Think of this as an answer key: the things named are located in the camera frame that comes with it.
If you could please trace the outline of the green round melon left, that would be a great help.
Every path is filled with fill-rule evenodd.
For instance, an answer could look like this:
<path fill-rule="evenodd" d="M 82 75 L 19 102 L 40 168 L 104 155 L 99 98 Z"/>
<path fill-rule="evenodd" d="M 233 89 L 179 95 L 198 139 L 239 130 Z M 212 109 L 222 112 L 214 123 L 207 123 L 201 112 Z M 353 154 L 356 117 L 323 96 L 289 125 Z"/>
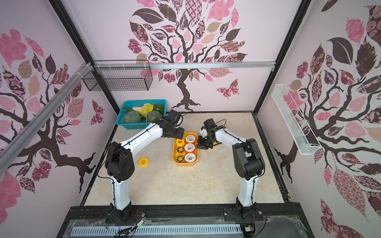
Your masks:
<path fill-rule="evenodd" d="M 141 122 L 141 115 L 140 113 L 132 110 L 125 113 L 124 117 L 124 124 L 135 124 Z"/>

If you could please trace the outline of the teal plastic basket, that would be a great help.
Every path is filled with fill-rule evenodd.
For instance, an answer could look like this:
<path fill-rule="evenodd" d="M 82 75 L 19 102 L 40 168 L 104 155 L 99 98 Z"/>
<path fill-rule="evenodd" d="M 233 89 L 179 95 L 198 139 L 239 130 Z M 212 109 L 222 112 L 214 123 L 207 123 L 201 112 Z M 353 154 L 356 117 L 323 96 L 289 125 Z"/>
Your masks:
<path fill-rule="evenodd" d="M 164 99 L 126 101 L 118 114 L 116 124 L 126 130 L 144 129 L 153 120 L 148 115 L 150 112 L 156 109 L 161 115 L 166 115 L 166 104 Z"/>

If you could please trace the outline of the black yellow tape roll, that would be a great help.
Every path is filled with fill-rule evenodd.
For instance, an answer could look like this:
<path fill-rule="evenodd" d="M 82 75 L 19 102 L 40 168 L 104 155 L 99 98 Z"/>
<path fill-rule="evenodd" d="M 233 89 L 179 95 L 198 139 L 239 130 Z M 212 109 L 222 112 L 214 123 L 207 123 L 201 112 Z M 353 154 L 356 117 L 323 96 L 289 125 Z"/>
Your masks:
<path fill-rule="evenodd" d="M 184 160 L 185 160 L 185 158 L 184 158 L 184 156 L 182 156 L 182 155 L 179 155 L 179 156 L 176 158 L 176 162 L 177 162 L 177 163 L 182 163 L 182 162 L 184 162 Z"/>
<path fill-rule="evenodd" d="M 184 147 L 178 147 L 177 148 L 177 152 L 180 153 L 180 154 L 184 153 L 184 151 L 185 151 Z"/>

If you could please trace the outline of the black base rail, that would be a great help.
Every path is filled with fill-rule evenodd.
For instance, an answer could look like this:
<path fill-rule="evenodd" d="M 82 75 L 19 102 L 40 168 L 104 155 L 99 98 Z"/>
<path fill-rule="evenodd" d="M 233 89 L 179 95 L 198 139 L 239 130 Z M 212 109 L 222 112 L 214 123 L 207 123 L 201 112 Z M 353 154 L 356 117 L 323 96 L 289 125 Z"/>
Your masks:
<path fill-rule="evenodd" d="M 298 216 L 306 228 L 308 238 L 314 234 L 299 203 L 258 203 L 255 206 L 267 218 L 272 216 Z M 109 216 L 110 205 L 74 206 L 71 207 L 58 232 L 62 238 L 71 220 L 103 220 Z M 238 218 L 237 204 L 192 204 L 192 205 L 133 205 L 133 214 L 145 212 L 148 218 L 190 218 L 190 217 L 222 217 L 227 221 L 243 223 Z"/>

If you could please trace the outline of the yellow white cabbage toy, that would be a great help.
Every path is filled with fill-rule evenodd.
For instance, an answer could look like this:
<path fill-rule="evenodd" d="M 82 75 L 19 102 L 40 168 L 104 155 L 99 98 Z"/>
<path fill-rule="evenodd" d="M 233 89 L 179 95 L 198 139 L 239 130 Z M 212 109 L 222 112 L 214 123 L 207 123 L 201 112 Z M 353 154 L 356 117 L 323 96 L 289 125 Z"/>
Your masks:
<path fill-rule="evenodd" d="M 142 116 L 147 116 L 150 112 L 153 111 L 153 107 L 153 104 L 145 103 L 143 106 L 132 107 L 132 110 L 140 113 Z"/>

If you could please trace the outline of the yellow plastic storage box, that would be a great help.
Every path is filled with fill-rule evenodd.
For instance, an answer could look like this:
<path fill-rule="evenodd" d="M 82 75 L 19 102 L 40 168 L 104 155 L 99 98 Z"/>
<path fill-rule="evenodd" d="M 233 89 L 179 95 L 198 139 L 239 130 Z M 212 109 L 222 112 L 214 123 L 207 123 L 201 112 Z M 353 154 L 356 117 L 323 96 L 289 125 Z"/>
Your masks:
<path fill-rule="evenodd" d="M 178 166 L 193 166 L 198 161 L 198 140 L 194 132 L 184 132 L 182 139 L 174 139 L 173 162 Z"/>

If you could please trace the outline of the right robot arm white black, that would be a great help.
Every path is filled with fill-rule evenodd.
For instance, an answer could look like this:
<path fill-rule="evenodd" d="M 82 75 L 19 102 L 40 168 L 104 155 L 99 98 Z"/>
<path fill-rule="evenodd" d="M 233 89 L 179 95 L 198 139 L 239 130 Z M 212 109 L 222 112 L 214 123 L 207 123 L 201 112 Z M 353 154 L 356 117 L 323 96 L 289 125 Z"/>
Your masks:
<path fill-rule="evenodd" d="M 198 136 L 198 149 L 212 149 L 223 144 L 232 150 L 234 168 L 241 180 L 237 205 L 242 216 L 257 210 L 256 191 L 259 178 L 265 174 L 266 165 L 257 141 L 245 139 L 218 126 L 213 119 L 203 123 Z"/>

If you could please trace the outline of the green round melon right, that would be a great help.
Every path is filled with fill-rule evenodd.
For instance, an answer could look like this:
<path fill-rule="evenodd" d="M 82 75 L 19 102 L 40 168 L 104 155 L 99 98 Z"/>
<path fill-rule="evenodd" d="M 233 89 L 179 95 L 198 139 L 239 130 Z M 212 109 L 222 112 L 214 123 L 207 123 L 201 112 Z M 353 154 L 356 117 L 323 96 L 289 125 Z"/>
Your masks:
<path fill-rule="evenodd" d="M 146 119 L 147 119 L 147 122 L 153 123 L 162 117 L 163 115 L 159 111 L 151 111 L 148 113 Z"/>

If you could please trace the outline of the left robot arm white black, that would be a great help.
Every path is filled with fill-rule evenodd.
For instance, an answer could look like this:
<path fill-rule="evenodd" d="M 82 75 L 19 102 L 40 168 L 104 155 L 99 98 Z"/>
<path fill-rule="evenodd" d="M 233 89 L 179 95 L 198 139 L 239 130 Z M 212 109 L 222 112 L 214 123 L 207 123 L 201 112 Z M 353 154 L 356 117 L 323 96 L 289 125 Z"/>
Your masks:
<path fill-rule="evenodd" d="M 113 201 L 110 204 L 111 222 L 127 222 L 132 216 L 128 179 L 135 171 L 134 156 L 151 142 L 161 137 L 182 139 L 185 130 L 180 127 L 183 115 L 175 110 L 150 123 L 135 136 L 108 147 L 105 168 L 112 181 Z"/>

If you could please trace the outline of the green round melon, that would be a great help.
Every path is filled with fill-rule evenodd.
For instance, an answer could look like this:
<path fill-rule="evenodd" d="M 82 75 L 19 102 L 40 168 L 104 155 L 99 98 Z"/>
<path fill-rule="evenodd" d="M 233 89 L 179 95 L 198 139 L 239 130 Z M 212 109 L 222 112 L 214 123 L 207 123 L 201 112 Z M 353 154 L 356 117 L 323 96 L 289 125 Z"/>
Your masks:
<path fill-rule="evenodd" d="M 153 123 L 162 117 L 163 115 L 159 111 L 151 111 L 148 113 L 146 119 L 147 119 L 147 122 Z"/>
<path fill-rule="evenodd" d="M 125 113 L 124 117 L 124 124 L 135 124 L 141 122 L 141 115 L 140 113 L 132 110 Z"/>

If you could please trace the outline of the dark green avocado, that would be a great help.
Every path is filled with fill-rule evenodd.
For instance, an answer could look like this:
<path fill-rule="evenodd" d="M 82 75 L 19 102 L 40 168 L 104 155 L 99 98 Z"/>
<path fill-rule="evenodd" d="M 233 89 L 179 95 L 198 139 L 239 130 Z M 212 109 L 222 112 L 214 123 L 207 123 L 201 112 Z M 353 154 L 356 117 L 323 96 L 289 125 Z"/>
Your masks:
<path fill-rule="evenodd" d="M 157 104 L 153 105 L 152 111 L 157 111 L 163 116 L 165 113 L 165 107 L 164 107 L 164 105 L 157 103 Z"/>

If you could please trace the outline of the orange white tape roll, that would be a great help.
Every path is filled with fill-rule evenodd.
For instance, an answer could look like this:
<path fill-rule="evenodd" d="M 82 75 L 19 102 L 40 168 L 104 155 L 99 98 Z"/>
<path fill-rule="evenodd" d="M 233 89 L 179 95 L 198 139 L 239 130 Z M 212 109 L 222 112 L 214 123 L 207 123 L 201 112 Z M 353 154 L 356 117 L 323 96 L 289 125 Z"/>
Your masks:
<path fill-rule="evenodd" d="M 187 163 L 194 163 L 196 161 L 197 157 L 193 153 L 187 153 L 185 156 L 185 161 Z"/>
<path fill-rule="evenodd" d="M 184 146 L 184 149 L 185 149 L 185 152 L 186 152 L 186 153 L 194 153 L 196 147 L 195 147 L 194 144 L 187 143 L 187 144 Z"/>
<path fill-rule="evenodd" d="M 191 144 L 195 144 L 195 143 L 196 143 L 196 139 L 197 139 L 196 136 L 190 134 L 190 135 L 188 135 L 188 136 L 186 137 L 186 142 L 187 142 L 187 143 L 191 143 Z"/>

